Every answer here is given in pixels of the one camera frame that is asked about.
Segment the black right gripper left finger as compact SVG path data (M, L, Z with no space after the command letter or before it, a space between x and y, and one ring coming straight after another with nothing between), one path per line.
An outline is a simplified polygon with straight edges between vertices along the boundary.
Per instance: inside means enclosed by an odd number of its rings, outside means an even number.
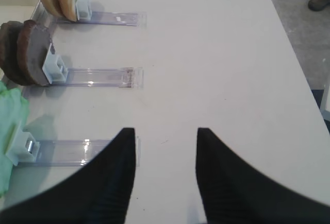
M135 130L123 128L64 181L1 211L1 223L124 223L135 173Z

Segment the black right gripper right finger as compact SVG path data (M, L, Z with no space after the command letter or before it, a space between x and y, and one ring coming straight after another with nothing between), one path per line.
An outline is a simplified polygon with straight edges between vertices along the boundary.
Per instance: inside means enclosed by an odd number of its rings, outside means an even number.
M209 128L196 139L196 180L207 223L329 223L329 207L252 167Z

